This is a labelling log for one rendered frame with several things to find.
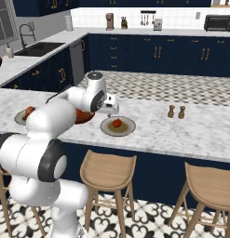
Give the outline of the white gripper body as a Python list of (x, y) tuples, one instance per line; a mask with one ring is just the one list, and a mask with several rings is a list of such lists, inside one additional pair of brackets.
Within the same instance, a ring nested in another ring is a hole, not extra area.
[(118, 114), (119, 113), (119, 104), (110, 104), (104, 103), (100, 108), (100, 113), (105, 113), (107, 115)]

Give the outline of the grey plate with tomato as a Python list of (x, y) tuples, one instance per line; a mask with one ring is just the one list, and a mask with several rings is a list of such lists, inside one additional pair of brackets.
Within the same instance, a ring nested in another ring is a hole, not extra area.
[[(120, 127), (113, 127), (113, 121), (120, 119), (122, 125)], [(101, 131), (112, 137), (124, 137), (132, 133), (136, 128), (136, 124), (133, 120), (124, 116), (113, 116), (106, 118), (101, 122)]]

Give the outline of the red-brown bowl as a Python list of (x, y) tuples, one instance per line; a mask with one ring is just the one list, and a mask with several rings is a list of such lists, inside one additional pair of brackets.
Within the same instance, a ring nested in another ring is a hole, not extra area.
[(84, 124), (91, 120), (93, 116), (95, 115), (94, 112), (83, 112), (79, 109), (76, 110), (76, 120), (75, 123), (78, 124)]

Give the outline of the brown chicken drumstick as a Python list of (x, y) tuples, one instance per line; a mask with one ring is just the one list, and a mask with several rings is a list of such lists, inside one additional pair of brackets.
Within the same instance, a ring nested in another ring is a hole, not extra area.
[(27, 120), (27, 117), (28, 117), (34, 110), (35, 110), (35, 107), (33, 107), (33, 106), (28, 107), (28, 108), (26, 109), (25, 115), (22, 117), (22, 119), (23, 119), (24, 121), (26, 121), (26, 120)]

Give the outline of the grey plate with drumstick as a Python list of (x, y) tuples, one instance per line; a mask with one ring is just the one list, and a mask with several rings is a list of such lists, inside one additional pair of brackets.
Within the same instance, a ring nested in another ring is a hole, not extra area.
[(16, 116), (14, 117), (14, 121), (15, 121), (17, 124), (23, 125), (23, 126), (26, 125), (26, 121), (27, 121), (27, 120), (24, 121), (24, 120), (22, 119), (22, 117), (25, 115), (25, 111), (26, 111), (26, 109), (23, 110), (23, 111), (21, 111), (21, 112), (18, 112), (18, 113), (16, 114)]

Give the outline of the grey dishwasher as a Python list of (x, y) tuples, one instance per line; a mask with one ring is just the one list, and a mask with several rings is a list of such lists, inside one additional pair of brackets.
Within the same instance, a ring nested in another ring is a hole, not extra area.
[(70, 55), (71, 55), (74, 85), (78, 86), (85, 77), (81, 42), (76, 42), (70, 45)]

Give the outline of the light wooden bar stool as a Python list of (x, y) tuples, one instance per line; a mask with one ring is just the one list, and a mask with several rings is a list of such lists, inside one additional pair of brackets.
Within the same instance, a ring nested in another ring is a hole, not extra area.
[[(184, 204), (184, 215), (187, 218), (187, 229), (183, 238), (189, 238), (196, 224), (225, 229), (224, 238), (230, 238), (230, 170), (213, 167), (203, 167), (184, 163), (186, 180), (178, 201), (173, 209), (168, 225), (178, 214), (181, 204)], [(189, 215), (185, 196), (190, 192), (197, 201), (194, 214)], [(216, 211), (211, 223), (202, 222), (201, 216), (205, 207)]]
[[(137, 156), (118, 156), (96, 153), (88, 150), (80, 167), (80, 177), (88, 186), (86, 204), (85, 229), (89, 230), (91, 209), (106, 206), (117, 210), (122, 238), (126, 238), (124, 208), (130, 207), (131, 218), (135, 219), (132, 178), (135, 171)], [(99, 200), (99, 192), (113, 192), (115, 201)]]
[[(2, 204), (3, 212), (4, 212), (4, 217), (5, 217), (5, 221), (6, 221), (6, 225), (7, 225), (8, 235), (9, 235), (9, 237), (11, 237), (12, 233), (11, 233), (10, 221), (9, 221), (9, 216), (8, 216), (7, 198), (6, 198), (6, 192), (8, 192), (8, 187), (9, 186), (4, 185), (3, 176), (9, 176), (9, 174), (7, 172), (3, 172), (2, 169), (0, 168), (0, 201), (1, 201), (1, 204)], [(34, 213), (34, 217), (36, 219), (36, 223), (39, 227), (39, 230), (41, 231), (43, 238), (45, 238), (46, 233), (45, 233), (45, 230), (42, 226), (40, 218), (37, 214), (37, 211), (36, 211), (35, 207), (33, 207), (33, 206), (31, 207), (31, 209)]]

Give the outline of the short dark blue cupboard run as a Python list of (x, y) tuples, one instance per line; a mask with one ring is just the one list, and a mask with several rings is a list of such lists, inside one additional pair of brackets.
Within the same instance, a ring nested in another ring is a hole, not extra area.
[(66, 47), (27, 73), (6, 83), (3, 88), (60, 92), (73, 84), (70, 49)]

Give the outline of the long dark blue cupboard run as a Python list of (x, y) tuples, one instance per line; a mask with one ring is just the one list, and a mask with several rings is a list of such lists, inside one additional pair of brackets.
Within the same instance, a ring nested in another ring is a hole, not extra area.
[(85, 70), (230, 77), (230, 38), (90, 33)]

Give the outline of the dark blue island base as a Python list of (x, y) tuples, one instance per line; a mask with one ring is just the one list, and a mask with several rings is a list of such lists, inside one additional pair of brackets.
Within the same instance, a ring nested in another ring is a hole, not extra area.
[(65, 139), (68, 156), (65, 179), (80, 180), (79, 168), (87, 151), (137, 157), (133, 177), (134, 197), (166, 205), (176, 203), (185, 181), (184, 165), (230, 170), (230, 137), (198, 139), (186, 135), (141, 138), (131, 135), (104, 137), (98, 142)]

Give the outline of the brown coffee machine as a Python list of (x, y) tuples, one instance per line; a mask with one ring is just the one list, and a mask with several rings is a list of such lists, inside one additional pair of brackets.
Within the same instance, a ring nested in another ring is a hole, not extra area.
[(112, 31), (114, 27), (114, 13), (107, 13), (106, 14), (107, 26), (106, 31)]

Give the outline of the black sink basin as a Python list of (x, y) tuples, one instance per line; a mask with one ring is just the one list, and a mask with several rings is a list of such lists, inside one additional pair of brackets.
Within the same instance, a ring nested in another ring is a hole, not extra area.
[(49, 53), (50, 51), (62, 46), (62, 43), (52, 43), (52, 42), (39, 42), (35, 45), (29, 46), (15, 52), (15, 56), (25, 56), (25, 57), (42, 57)]

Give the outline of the white paper towel roll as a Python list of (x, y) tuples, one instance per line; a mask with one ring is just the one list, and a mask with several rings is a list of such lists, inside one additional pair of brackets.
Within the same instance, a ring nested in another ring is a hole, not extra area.
[(71, 32), (73, 31), (73, 21), (72, 21), (72, 16), (71, 15), (66, 15), (65, 16), (65, 23), (66, 23), (66, 31)]

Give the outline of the dark metal tap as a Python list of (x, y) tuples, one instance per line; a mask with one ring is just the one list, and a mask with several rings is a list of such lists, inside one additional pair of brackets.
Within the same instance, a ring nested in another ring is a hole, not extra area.
[[(23, 27), (23, 26), (26, 26), (32, 33), (31, 33), (31, 34), (23, 33), (23, 32), (22, 32), (22, 27)], [(22, 48), (23, 48), (23, 49), (27, 46), (27, 44), (26, 44), (25, 41), (24, 41), (24, 37), (25, 37), (25, 36), (32, 37), (33, 40), (34, 40), (34, 42), (36, 41), (35, 34), (34, 34), (34, 29), (31, 27), (31, 25), (23, 23), (23, 24), (20, 26), (19, 31), (20, 31), (21, 45), (22, 45)]]

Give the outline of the white soap dispenser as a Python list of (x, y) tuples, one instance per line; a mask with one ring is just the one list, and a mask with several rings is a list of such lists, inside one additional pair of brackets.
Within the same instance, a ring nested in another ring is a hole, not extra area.
[(10, 44), (7, 44), (6, 53), (7, 53), (7, 56), (10, 59), (14, 58), (14, 51), (13, 51), (13, 48), (12, 48), (12, 46)]

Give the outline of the grey window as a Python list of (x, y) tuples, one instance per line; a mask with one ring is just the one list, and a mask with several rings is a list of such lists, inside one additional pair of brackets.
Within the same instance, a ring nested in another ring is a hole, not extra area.
[(18, 39), (10, 0), (0, 0), (0, 46)]

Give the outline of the black toaster oven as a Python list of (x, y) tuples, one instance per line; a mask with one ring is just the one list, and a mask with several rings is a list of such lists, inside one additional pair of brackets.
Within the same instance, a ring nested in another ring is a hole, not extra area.
[(230, 15), (207, 15), (204, 30), (206, 32), (230, 32)]

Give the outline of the dark blue wall cupboards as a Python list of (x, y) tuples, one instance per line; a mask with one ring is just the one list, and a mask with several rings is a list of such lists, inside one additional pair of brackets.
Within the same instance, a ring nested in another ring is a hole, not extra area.
[(17, 17), (42, 17), (77, 7), (210, 7), (211, 0), (12, 0)]

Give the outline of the wooden wall shelf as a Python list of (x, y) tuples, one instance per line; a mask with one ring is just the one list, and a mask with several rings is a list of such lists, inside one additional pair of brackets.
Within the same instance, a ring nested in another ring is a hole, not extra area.
[(211, 0), (210, 7), (230, 7), (230, 0)]

